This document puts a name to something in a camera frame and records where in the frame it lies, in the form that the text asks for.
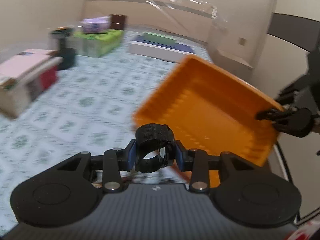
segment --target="orange tray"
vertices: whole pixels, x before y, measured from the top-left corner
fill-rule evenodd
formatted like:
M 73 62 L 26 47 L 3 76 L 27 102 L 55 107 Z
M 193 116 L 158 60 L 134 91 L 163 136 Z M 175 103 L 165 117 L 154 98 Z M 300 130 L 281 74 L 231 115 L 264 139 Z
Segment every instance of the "orange tray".
M 197 56 L 187 56 L 134 114 L 137 127 L 167 124 L 185 148 L 210 155 L 233 152 L 262 166 L 278 132 L 255 114 L 283 110 L 272 98 L 231 73 Z M 220 183 L 210 171 L 210 184 Z

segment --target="black strap loop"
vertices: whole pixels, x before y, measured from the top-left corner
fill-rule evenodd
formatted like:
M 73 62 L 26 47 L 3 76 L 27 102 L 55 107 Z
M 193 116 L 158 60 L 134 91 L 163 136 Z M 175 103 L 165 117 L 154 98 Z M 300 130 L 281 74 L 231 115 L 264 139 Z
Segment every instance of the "black strap loop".
M 157 155 L 150 159 L 144 157 L 155 150 L 163 147 L 168 151 L 168 145 L 174 145 L 174 135 L 167 125 L 148 123 L 139 127 L 136 131 L 137 159 L 135 170 L 143 173 L 157 171 L 166 165 L 164 160 L 168 158 Z

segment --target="dark brown box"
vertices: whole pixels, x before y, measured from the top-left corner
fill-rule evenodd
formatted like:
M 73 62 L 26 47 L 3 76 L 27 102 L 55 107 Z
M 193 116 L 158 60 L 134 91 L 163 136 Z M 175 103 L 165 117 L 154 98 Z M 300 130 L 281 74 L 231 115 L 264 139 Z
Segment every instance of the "dark brown box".
M 123 31 L 125 28 L 126 19 L 126 15 L 111 14 L 110 29 Z

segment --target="tiled floor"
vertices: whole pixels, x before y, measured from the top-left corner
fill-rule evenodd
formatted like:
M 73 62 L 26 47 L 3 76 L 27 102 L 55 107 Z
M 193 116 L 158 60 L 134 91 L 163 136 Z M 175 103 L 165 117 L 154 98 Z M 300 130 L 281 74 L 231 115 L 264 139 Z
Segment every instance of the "tiled floor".
M 19 183 L 77 152 L 101 155 L 134 138 L 132 112 L 175 65 L 127 53 L 135 35 L 126 32 L 121 47 L 103 58 L 77 56 L 76 66 L 60 71 L 59 81 L 19 118 L 0 115 L 0 235 L 17 223 L 9 199 Z M 209 60 L 205 49 L 193 49 Z M 136 181 L 174 176 L 156 174 L 137 174 Z

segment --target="black circular pad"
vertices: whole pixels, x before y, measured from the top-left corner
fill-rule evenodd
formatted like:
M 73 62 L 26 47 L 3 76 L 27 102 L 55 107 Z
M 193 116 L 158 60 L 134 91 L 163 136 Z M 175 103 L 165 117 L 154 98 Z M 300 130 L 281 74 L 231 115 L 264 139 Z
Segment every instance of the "black circular pad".
M 214 202 L 237 223 L 272 228 L 294 220 L 301 195 L 294 185 L 274 174 L 250 170 L 223 181 L 216 188 Z
M 99 201 L 96 188 L 72 171 L 44 172 L 18 185 L 10 203 L 19 221 L 45 227 L 76 222 Z

